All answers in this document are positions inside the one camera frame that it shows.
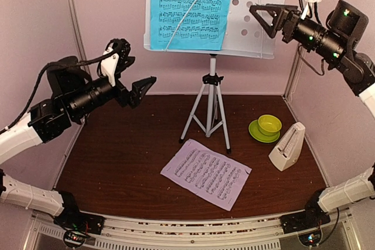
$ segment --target pink wall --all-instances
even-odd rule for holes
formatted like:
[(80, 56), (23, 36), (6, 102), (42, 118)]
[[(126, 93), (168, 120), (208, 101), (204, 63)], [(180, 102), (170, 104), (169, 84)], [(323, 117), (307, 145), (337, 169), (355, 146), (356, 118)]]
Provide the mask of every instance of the pink wall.
[[(52, 60), (76, 54), (66, 0), (0, 0), (0, 128), (25, 106), (40, 69)], [(46, 80), (33, 104), (50, 97)], [(60, 138), (29, 149), (1, 165), (5, 173), (51, 189), (74, 126)], [(0, 249), (20, 249), (30, 211), (0, 206)]]
[[(196, 94), (202, 76), (209, 72), (209, 55), (150, 52), (143, 48), (145, 0), (75, 0), (88, 57), (103, 52), (113, 37), (124, 37), (132, 45), (135, 64), (122, 79), (131, 81), (157, 76), (153, 94)], [(225, 79), (225, 94), (283, 94), (295, 51), (295, 43), (277, 41), (274, 60), (219, 56), (217, 69)]]
[[(358, 52), (375, 60), (375, 0), (345, 0), (364, 12), (370, 23)], [(325, 20), (338, 0), (323, 0), (319, 5)], [(318, 56), (307, 57), (317, 67)], [(372, 166), (375, 161), (375, 120), (356, 98), (338, 71), (319, 77), (303, 67), (292, 107), (298, 119), (306, 125), (313, 148), (330, 184), (338, 184)], [(352, 212), (362, 237), (363, 249), (373, 249), (375, 204), (362, 201), (352, 206)]]

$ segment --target wooden table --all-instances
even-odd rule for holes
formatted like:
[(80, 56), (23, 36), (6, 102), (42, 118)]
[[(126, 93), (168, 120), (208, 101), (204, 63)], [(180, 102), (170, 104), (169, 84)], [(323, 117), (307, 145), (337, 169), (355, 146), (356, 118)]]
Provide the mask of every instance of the wooden table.
[[(298, 162), (284, 172), (268, 158), (273, 144), (248, 133), (262, 114), (276, 115), (281, 133), (295, 122), (281, 97), (224, 96), (230, 157), (253, 169), (230, 212), (195, 196), (160, 175), (181, 145), (178, 140), (195, 96), (147, 96), (136, 109), (115, 101), (96, 109), (69, 156), (57, 185), (72, 192), (84, 211), (135, 218), (205, 220), (241, 218), (300, 210), (312, 193), (325, 187), (307, 144)], [(206, 120), (207, 99), (197, 116)], [(192, 122), (186, 139), (226, 154), (223, 129), (206, 138)]]

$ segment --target tripod stand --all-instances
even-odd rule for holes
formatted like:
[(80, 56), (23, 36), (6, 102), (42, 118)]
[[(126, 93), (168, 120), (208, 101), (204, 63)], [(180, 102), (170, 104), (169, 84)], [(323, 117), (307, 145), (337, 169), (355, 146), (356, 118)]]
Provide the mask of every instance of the tripod stand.
[[(225, 143), (227, 147), (227, 153), (231, 153), (231, 148), (229, 144), (229, 135), (228, 135), (228, 128), (227, 128), (227, 121), (225, 119), (225, 112), (224, 112), (224, 103), (223, 103), (223, 97), (221, 96), (221, 90), (220, 90), (220, 83), (224, 79), (223, 76), (219, 77), (216, 73), (216, 55), (210, 54), (210, 73), (206, 76), (203, 76), (203, 84), (200, 88), (200, 91), (198, 93), (197, 98), (195, 99), (194, 106), (192, 108), (192, 111), (190, 112), (189, 118), (187, 119), (187, 123), (185, 125), (185, 128), (182, 132), (180, 143), (183, 143), (183, 140), (186, 136), (186, 133), (189, 129), (190, 123), (192, 122), (192, 119), (198, 123), (198, 125), (201, 127), (203, 132), (206, 134), (206, 137), (209, 138), (211, 134), (218, 129), (220, 126), (223, 126), (224, 129), (224, 137), (225, 137)], [(206, 127), (203, 126), (203, 124), (199, 121), (198, 117), (195, 115), (195, 111), (198, 107), (199, 101), (203, 95), (204, 89), (206, 86), (209, 86), (209, 101), (207, 106), (207, 123)], [(213, 126), (213, 119), (217, 120), (217, 104), (219, 102), (219, 108), (220, 108), (220, 115), (221, 115), (221, 121), (217, 123), (215, 126)]]

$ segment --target musical notes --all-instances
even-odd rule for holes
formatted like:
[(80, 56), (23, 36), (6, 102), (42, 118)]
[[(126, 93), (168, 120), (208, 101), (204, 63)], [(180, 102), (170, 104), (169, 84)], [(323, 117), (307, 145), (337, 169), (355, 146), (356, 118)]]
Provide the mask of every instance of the musical notes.
[[(151, 49), (163, 49), (194, 0), (151, 0)], [(230, 0), (198, 0), (173, 38), (171, 49), (220, 50)]]
[(161, 174), (230, 211), (250, 172), (249, 167), (188, 140)]

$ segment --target yellow-green cup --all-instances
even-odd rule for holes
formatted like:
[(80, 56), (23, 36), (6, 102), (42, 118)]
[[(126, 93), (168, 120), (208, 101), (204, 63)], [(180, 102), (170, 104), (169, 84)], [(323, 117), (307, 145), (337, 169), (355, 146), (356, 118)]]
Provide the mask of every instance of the yellow-green cup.
[(282, 127), (281, 121), (270, 114), (265, 114), (258, 119), (259, 131), (266, 136), (276, 135)]

